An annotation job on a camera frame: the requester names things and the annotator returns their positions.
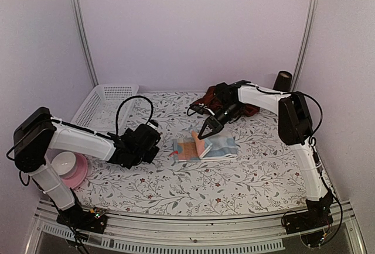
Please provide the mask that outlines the blue orange patterned towel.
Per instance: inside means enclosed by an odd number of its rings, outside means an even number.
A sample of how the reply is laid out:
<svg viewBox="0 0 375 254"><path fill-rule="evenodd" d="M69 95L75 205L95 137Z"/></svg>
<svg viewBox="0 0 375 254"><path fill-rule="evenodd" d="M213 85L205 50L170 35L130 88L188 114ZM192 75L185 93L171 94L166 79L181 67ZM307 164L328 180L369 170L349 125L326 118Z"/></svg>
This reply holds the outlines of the blue orange patterned towel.
<svg viewBox="0 0 375 254"><path fill-rule="evenodd" d="M235 159L238 157L238 151L231 135L220 133L206 139L199 139L194 129L189 137L172 141L172 152L169 156L179 163L212 162Z"/></svg>

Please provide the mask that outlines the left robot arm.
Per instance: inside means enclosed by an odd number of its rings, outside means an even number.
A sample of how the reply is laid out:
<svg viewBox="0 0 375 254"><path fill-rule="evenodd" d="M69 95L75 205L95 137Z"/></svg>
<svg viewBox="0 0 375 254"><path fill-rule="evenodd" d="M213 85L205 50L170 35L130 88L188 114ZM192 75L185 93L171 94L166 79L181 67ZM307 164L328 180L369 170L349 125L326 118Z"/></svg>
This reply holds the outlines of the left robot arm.
<svg viewBox="0 0 375 254"><path fill-rule="evenodd" d="M64 211L65 219L81 227L87 222L87 214L77 206L74 193L46 160L46 152L66 150L130 169L142 162L151 163L159 152L160 139L158 123L152 119L136 130L126 129L121 136L103 135L57 119L48 108L40 107L16 128L13 146L6 156Z"/></svg>

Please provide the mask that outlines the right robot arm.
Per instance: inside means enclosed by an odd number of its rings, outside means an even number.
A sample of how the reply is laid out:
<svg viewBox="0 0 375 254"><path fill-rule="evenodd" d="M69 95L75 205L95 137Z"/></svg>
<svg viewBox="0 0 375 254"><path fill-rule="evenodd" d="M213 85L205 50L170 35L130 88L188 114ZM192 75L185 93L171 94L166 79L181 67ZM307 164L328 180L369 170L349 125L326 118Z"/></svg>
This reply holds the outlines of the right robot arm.
<svg viewBox="0 0 375 254"><path fill-rule="evenodd" d="M259 87L242 80L233 84L220 84L214 97L221 107L212 111L205 120L199 139L221 132L226 123L239 113L245 105L266 109L278 117L278 136L294 153L306 188L306 205L303 223L307 228L316 228L325 220L326 212L333 203L333 194L323 182L323 167L315 150L316 132L306 99L302 92L282 92Z"/></svg>

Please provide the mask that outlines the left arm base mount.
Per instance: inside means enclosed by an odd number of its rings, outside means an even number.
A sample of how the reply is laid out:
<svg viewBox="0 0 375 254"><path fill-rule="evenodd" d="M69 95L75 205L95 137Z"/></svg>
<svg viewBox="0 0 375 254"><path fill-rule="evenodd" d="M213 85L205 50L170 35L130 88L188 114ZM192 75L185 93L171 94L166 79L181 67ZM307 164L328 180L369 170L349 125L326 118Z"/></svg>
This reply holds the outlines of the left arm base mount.
<svg viewBox="0 0 375 254"><path fill-rule="evenodd" d="M71 229L79 229L97 234L103 234L107 226L108 217L91 211L85 211L80 206L73 206L67 210L58 211L57 223L66 225Z"/></svg>

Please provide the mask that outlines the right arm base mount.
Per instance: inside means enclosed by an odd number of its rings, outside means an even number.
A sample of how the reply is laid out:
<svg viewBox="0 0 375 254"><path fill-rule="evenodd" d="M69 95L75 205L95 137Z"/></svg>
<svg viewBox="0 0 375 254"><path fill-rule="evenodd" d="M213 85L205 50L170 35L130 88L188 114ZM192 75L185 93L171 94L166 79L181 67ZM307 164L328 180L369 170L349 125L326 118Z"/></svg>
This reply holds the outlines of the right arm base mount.
<svg viewBox="0 0 375 254"><path fill-rule="evenodd" d="M306 200L307 210L304 212L286 212L281 218L281 224L287 234L309 231L333 223L330 212L332 198L321 198L319 201Z"/></svg>

